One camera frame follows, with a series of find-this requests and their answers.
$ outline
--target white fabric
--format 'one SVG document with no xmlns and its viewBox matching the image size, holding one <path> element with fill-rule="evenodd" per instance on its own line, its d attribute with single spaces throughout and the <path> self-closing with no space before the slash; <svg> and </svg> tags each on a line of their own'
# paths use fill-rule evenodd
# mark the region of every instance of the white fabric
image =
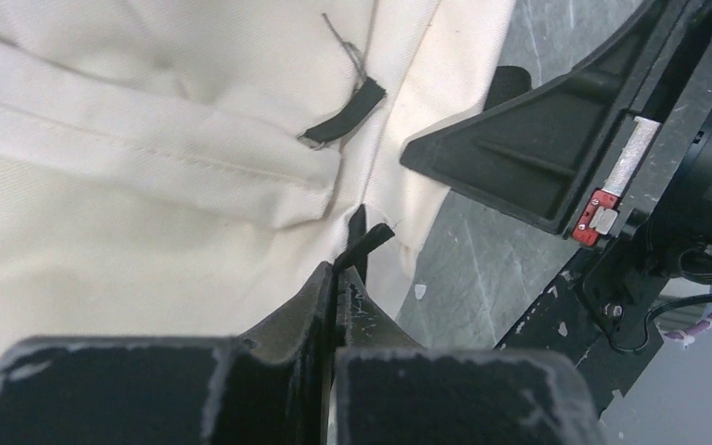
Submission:
<svg viewBox="0 0 712 445">
<path fill-rule="evenodd" d="M 396 314 L 446 188 L 404 142 L 474 112 L 514 0 L 0 1 L 0 354 L 31 335 L 231 335 L 344 248 L 398 237 L 368 290 Z M 388 96 L 343 144 L 295 136 L 355 69 Z"/>
</svg>

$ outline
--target pink cable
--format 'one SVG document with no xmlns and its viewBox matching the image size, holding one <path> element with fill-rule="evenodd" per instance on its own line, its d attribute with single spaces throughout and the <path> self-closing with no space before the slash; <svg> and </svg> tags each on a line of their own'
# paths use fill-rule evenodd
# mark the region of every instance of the pink cable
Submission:
<svg viewBox="0 0 712 445">
<path fill-rule="evenodd" d="M 682 331 L 674 331 L 665 333 L 665 337 L 674 340 L 682 341 L 686 337 L 694 337 L 697 334 L 707 330 L 712 325 L 712 311 L 706 318 L 700 320 L 697 324 L 687 327 Z"/>
</svg>

